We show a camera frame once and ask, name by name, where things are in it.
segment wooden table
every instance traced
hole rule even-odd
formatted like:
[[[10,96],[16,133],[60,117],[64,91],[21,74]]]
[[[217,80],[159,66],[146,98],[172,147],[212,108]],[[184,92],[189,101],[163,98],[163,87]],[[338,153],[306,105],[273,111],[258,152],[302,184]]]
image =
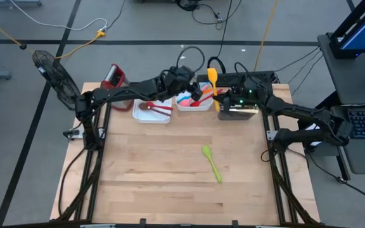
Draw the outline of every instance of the wooden table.
[[[83,91],[98,86],[85,83]],[[291,102],[288,85],[273,88],[275,95]],[[240,225],[278,225],[270,164],[260,160],[267,149],[261,113],[247,121],[223,122],[214,107],[188,113],[174,108],[166,125],[138,123],[131,111],[111,112],[93,222],[137,224],[146,218],[148,224],[230,225],[238,220]],[[297,129],[293,118],[279,117],[279,122],[282,128]],[[223,184],[202,155],[204,144],[212,148]],[[304,152],[301,144],[290,148]],[[82,140],[69,143],[63,172],[81,149]],[[86,152],[66,177],[63,209],[80,188],[85,157]],[[286,157],[294,195],[319,220],[305,158],[293,153]],[[52,219],[58,216],[58,191]],[[88,199],[87,194],[82,218]],[[286,217],[290,221],[288,210]]]

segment black fan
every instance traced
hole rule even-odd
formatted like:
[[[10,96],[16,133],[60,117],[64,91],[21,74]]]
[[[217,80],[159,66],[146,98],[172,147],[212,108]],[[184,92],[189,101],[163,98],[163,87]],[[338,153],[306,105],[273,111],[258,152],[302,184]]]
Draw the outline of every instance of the black fan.
[[[57,98],[69,110],[74,110],[75,100],[80,96],[80,91],[64,67],[58,61],[54,61],[54,57],[47,51],[35,51],[32,59],[38,71],[57,92]]]

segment concrete floor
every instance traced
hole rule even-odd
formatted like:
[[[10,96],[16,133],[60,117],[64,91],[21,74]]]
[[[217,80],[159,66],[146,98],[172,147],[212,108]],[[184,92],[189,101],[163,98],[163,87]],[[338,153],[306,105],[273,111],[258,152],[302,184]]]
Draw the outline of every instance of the concrete floor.
[[[228,1],[204,0],[214,9],[226,14]],[[46,23],[67,24],[76,0],[43,1],[44,6],[24,7],[38,20]],[[81,27],[97,17],[112,21],[116,17],[121,0],[82,0],[75,17],[74,27]],[[244,0],[228,23],[227,41],[260,41],[274,0]],[[346,0],[286,0],[280,1],[271,25],[268,41],[278,41],[282,46],[266,46],[257,70],[277,70],[314,49],[298,41],[316,42],[319,34],[334,31],[350,13]],[[198,17],[211,20],[212,15],[203,9]],[[42,27],[24,17],[18,10],[0,8],[0,26],[18,39],[60,41],[64,30]],[[89,40],[101,27],[100,22],[69,35],[69,40]],[[198,41],[197,45],[206,57],[217,54],[219,46],[207,45],[207,41],[219,41],[222,31],[214,26],[199,25],[190,13],[169,3],[137,4],[127,0],[119,21],[107,32],[104,41],[141,41],[140,45],[92,45],[79,50],[61,64],[71,74],[79,87],[84,82],[97,82],[106,75],[110,64],[117,63],[131,81],[154,77],[161,70],[174,65],[184,40]],[[167,41],[168,45],[151,41]],[[43,49],[56,54],[58,43],[32,44],[29,48]],[[68,44],[64,53],[77,45]],[[228,71],[240,61],[249,69],[255,63],[258,46],[230,45],[222,49],[221,59]],[[183,64],[195,67],[196,53],[187,53]],[[279,72],[286,83],[307,61],[301,61]],[[292,81],[294,91],[309,70],[306,67]],[[0,69],[9,70],[13,78],[0,80],[0,204],[11,179],[18,156],[25,141],[30,123],[44,87],[44,79],[37,72],[28,52],[13,44],[0,44]],[[328,69],[321,60],[294,95],[297,104],[315,106],[334,91]],[[39,126],[29,151],[27,162],[15,191],[5,225],[43,222],[49,219],[58,180],[63,165],[67,140],[62,132],[70,128],[74,113],[68,111],[49,93]],[[339,174],[334,157],[315,156],[324,168]],[[365,227],[365,197],[346,186],[339,185],[322,171],[311,165],[311,179],[316,194],[321,220],[328,225]],[[365,191],[365,175],[353,175],[351,184]]]

